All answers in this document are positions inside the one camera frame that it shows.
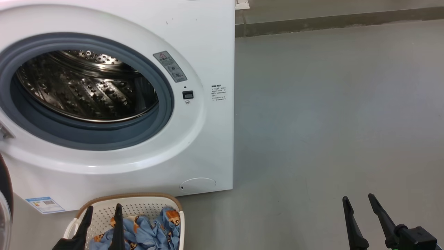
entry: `stainless steel drum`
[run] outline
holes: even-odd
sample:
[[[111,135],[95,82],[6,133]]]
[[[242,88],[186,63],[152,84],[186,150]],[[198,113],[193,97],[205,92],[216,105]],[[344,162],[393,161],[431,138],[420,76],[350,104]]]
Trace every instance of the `stainless steel drum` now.
[[[46,53],[21,65],[16,76],[39,103],[82,121],[126,121],[158,103],[151,83],[138,71],[94,51]]]

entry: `clothes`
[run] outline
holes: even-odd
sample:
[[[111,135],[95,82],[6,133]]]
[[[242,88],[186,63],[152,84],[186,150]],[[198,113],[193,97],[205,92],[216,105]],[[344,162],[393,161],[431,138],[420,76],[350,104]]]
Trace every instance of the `clothes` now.
[[[110,225],[115,226],[114,217]],[[180,216],[172,207],[164,207],[152,222],[143,216],[123,219],[125,250],[179,250]],[[114,229],[95,236],[89,243],[90,250],[108,250]]]

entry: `washer door opening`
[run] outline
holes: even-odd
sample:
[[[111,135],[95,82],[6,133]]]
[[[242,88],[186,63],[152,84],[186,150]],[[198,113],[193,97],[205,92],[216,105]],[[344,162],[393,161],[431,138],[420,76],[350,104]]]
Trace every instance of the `washer door opening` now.
[[[0,54],[0,107],[61,146],[113,150],[146,141],[168,122],[173,101],[150,60],[102,37],[45,34]]]
[[[22,64],[15,77],[37,102],[80,121],[127,121],[158,104],[147,78],[98,51],[44,53]]]

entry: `front-load washer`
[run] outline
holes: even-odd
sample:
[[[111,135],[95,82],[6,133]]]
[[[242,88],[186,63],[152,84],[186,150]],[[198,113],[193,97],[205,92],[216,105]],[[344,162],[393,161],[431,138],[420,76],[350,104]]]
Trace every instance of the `front-load washer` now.
[[[0,34],[0,153],[42,213],[233,188],[232,1],[2,1]]]

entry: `brown basket rim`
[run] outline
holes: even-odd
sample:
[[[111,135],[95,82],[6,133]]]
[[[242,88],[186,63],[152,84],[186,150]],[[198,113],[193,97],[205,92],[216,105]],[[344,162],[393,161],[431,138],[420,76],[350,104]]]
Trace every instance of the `brown basket rim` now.
[[[116,195],[108,195],[108,196],[102,196],[96,199],[92,199],[90,201],[88,201],[85,205],[83,205],[79,212],[77,213],[77,215],[75,216],[75,218],[79,219],[80,216],[82,215],[82,213],[86,210],[86,208],[88,208],[89,206],[91,206],[92,204],[96,203],[96,202],[103,202],[103,201],[108,201],[108,200],[113,200],[113,199],[121,199],[121,198],[131,198],[131,197],[163,197],[163,198],[168,198],[172,201],[174,201],[174,203],[176,203],[177,207],[179,208],[180,211],[182,210],[182,205],[180,205],[180,202],[178,199],[176,199],[176,197],[169,195],[169,194],[164,194],[164,193],[130,193],[130,194],[116,194]]]

